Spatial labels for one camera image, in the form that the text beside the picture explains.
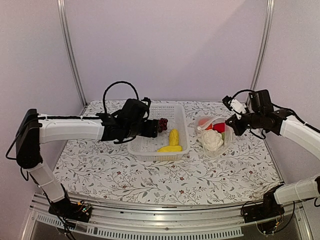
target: red grapes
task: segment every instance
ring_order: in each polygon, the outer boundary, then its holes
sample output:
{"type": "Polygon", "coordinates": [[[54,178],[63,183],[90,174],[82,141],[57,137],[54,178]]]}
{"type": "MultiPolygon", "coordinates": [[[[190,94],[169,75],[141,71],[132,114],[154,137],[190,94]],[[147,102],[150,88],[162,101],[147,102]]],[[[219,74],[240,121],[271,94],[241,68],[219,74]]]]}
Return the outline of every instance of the red grapes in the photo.
{"type": "Polygon", "coordinates": [[[167,124],[168,124],[168,119],[160,118],[158,123],[158,132],[161,133],[162,131],[167,130],[168,129],[167,124]]]}

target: floral pattern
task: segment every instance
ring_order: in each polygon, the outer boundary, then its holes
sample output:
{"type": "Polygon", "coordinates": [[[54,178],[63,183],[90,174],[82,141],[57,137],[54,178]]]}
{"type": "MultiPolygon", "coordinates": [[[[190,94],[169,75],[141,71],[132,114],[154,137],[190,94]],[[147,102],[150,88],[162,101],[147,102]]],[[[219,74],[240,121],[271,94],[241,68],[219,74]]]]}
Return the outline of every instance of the floral pattern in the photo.
{"type": "MultiPolygon", "coordinates": [[[[248,132],[234,136],[229,149],[217,159],[203,153],[194,121],[198,116],[229,117],[231,113],[222,103],[178,103],[185,110],[191,144],[191,151],[181,160],[141,162],[128,152],[127,144],[69,140],[54,175],[72,193],[168,205],[260,200],[267,190],[281,182],[265,143],[248,132]]],[[[109,112],[121,109],[123,104],[124,101],[116,100],[106,103],[109,112]]],[[[85,115],[102,111],[102,102],[93,101],[85,115]]]]}

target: plastic crate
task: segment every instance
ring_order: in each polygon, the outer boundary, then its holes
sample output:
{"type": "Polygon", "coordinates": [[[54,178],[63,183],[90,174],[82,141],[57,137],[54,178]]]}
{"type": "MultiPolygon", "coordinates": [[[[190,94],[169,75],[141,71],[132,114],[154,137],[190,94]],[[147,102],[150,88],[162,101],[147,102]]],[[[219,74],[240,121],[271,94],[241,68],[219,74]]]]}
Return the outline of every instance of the plastic crate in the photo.
{"type": "Polygon", "coordinates": [[[148,119],[168,119],[167,130],[159,132],[156,138],[137,136],[129,142],[128,151],[139,161],[178,161],[190,150],[189,134],[184,107],[180,104],[151,104],[148,119]],[[169,145],[169,134],[172,129],[179,132],[179,145],[182,151],[157,152],[169,145]]]}

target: white cauliflower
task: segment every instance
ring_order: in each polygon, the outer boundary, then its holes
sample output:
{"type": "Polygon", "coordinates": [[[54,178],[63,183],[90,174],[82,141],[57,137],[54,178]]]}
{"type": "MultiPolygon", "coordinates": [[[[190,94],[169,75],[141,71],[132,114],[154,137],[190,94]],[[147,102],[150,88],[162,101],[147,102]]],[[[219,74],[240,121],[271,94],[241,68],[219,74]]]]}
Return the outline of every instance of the white cauliflower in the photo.
{"type": "Polygon", "coordinates": [[[201,140],[203,147],[213,152],[217,151],[224,144],[222,134],[212,129],[203,131],[201,140]]]}

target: clear plastic bowl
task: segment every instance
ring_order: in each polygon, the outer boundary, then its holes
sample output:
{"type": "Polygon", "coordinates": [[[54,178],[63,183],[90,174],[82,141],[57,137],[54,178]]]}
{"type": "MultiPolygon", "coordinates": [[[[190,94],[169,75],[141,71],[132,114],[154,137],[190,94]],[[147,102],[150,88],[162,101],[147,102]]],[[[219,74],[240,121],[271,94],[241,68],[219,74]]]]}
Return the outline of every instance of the clear plastic bowl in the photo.
{"type": "MultiPolygon", "coordinates": [[[[198,127],[201,127],[203,129],[207,128],[210,124],[215,125],[219,123],[225,123],[227,119],[224,117],[214,117],[214,116],[200,116],[198,117],[194,122],[194,128],[196,134],[200,134],[200,131],[198,130],[198,127]],[[206,123],[199,126],[199,121],[206,120],[206,123]]],[[[224,141],[223,144],[219,147],[217,151],[209,151],[204,146],[202,146],[203,151],[205,155],[207,155],[209,158],[216,159],[220,155],[222,155],[227,149],[230,147],[233,137],[233,129],[229,127],[228,125],[224,124],[224,141]]]]}

